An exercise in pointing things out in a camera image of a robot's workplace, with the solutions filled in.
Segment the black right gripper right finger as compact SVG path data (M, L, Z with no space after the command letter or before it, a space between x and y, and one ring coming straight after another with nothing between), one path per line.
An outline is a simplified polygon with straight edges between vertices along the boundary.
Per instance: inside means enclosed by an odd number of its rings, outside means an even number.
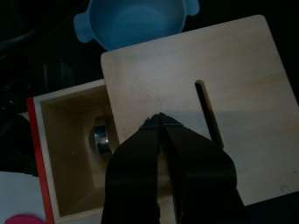
M225 150L166 114L159 115L178 224L250 224L237 168Z

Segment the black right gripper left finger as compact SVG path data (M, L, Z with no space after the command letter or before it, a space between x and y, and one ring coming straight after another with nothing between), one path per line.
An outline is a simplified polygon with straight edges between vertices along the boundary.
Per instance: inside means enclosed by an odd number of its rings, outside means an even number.
M159 115L154 115L117 148L107 165L101 224L161 224L159 134Z

